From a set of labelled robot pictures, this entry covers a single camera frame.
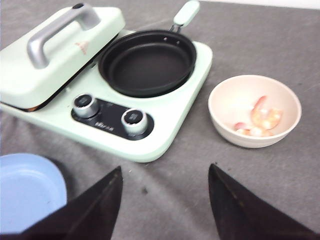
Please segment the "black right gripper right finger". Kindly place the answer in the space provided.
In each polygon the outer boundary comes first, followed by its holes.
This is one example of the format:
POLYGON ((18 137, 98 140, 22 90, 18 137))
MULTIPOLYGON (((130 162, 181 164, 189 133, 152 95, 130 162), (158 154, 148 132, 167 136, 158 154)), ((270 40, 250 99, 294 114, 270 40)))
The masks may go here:
POLYGON ((208 170, 210 205, 222 240, 316 240, 318 234, 257 197, 217 165, 208 170))

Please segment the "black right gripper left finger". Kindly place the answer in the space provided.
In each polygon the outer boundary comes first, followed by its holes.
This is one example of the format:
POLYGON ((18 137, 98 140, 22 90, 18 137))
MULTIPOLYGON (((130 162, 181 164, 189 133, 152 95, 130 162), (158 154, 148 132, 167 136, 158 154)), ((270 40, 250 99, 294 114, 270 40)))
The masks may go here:
POLYGON ((64 207, 19 234, 18 239, 110 240, 122 192, 122 169, 118 166, 64 207))

